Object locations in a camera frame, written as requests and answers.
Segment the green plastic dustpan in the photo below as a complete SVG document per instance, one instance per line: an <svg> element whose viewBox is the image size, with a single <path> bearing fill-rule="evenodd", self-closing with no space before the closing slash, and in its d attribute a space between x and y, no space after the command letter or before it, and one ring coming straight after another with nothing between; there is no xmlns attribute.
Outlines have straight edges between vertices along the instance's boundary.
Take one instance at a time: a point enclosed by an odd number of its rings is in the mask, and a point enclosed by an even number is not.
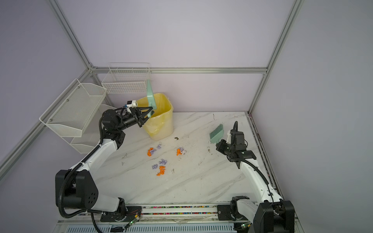
<svg viewBox="0 0 373 233"><path fill-rule="evenodd" d="M148 108L147 108L147 117L150 118L153 115L153 111L157 109L151 81L148 79L146 81L146 92L147 92L147 100L148 100Z"/></svg>

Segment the green hand brush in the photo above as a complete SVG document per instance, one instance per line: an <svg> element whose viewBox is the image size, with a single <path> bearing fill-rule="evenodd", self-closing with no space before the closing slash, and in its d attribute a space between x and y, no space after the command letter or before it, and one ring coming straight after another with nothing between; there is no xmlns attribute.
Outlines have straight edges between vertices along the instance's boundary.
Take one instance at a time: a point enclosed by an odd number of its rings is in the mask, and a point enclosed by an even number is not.
<svg viewBox="0 0 373 233"><path fill-rule="evenodd" d="M223 125L220 124L216 129L209 133L210 142L212 144L217 144L224 136L224 128Z"/></svg>

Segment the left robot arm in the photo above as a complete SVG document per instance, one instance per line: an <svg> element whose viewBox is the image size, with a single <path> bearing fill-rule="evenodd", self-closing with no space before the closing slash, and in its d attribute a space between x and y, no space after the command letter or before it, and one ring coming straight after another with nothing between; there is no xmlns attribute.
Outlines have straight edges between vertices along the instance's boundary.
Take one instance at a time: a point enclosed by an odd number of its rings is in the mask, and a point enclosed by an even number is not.
<svg viewBox="0 0 373 233"><path fill-rule="evenodd" d="M95 214L110 214L118 222L129 217L124 199L102 194L94 176L107 158L122 146L124 130L135 125L142 127L153 114L151 106L137 107L130 103L102 113L98 121L98 144L76 165L60 170L55 176L55 202L61 217L89 213L97 232L100 229Z"/></svg>

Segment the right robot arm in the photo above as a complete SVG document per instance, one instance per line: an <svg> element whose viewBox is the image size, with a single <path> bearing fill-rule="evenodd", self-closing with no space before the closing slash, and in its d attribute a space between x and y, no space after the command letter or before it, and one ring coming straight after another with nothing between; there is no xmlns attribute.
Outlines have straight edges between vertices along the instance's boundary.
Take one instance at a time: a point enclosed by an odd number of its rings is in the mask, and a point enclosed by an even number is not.
<svg viewBox="0 0 373 233"><path fill-rule="evenodd" d="M269 178L259 167L255 154L247 149L244 133L239 131L236 121L226 140L216 144L216 150L235 163L249 180L254 199L235 196L230 201L226 217L232 221L246 219L237 224L238 233L294 233L295 209L291 201L286 201L270 184Z"/></svg>

